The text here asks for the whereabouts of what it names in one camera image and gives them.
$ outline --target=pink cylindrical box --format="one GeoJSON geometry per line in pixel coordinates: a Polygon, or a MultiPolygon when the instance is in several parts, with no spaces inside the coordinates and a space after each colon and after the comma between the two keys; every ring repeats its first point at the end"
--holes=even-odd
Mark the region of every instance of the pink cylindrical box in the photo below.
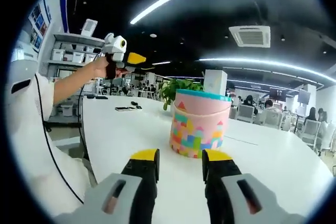
{"type": "Polygon", "coordinates": [[[187,157],[201,158],[202,150],[222,145],[231,98],[178,89],[174,103],[170,146],[187,157]]]}

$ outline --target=white helmet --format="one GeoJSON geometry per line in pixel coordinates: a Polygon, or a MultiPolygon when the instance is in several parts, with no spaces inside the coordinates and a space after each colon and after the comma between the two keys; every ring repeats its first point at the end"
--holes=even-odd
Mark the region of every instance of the white helmet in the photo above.
{"type": "Polygon", "coordinates": [[[38,62],[31,45],[17,41],[12,52],[5,84],[5,104],[9,105],[14,97],[25,92],[37,72],[38,62]]]}

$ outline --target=ceiling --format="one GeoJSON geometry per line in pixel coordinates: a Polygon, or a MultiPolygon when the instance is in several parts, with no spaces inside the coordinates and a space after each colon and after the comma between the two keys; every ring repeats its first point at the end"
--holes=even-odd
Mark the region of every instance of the ceiling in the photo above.
{"type": "MultiPolygon", "coordinates": [[[[230,80],[292,89],[305,83],[316,84],[318,88],[334,84],[315,74],[283,66],[198,61],[200,58],[259,59],[336,77],[335,69],[328,71],[336,64],[336,29],[333,16],[324,8],[322,0],[171,0],[136,24],[130,24],[130,20],[156,1],[68,0],[70,32],[80,33],[86,18],[97,20],[93,36],[104,38],[110,32],[122,35],[128,41],[128,51],[147,58],[140,67],[171,61],[150,70],[163,76],[201,77],[205,69],[223,69],[230,80]],[[228,28],[239,25],[270,26],[271,47],[238,47],[228,28]]],[[[234,82],[234,85],[250,87],[251,84],[234,82]]]]}

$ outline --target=potted plant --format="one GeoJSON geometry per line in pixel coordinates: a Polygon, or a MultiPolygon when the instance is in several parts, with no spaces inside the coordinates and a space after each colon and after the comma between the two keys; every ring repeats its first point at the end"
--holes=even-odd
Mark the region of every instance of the potted plant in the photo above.
{"type": "Polygon", "coordinates": [[[171,105],[171,103],[174,102],[177,89],[204,91],[203,86],[200,83],[194,83],[193,80],[172,79],[169,83],[162,82],[159,85],[159,94],[164,100],[164,110],[167,110],[168,105],[171,105]]]}

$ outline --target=teal box lid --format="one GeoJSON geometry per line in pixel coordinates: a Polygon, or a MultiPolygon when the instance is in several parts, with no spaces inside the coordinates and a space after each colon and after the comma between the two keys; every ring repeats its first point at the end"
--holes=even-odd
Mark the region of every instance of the teal box lid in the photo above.
{"type": "Polygon", "coordinates": [[[220,95],[220,94],[203,92],[203,91],[195,91],[195,90],[189,90],[189,89],[177,89],[176,93],[193,95],[195,97],[210,98],[210,99],[214,99],[214,100],[221,100],[221,101],[225,101],[225,102],[231,102],[230,97],[226,97],[226,96],[220,95]]]}

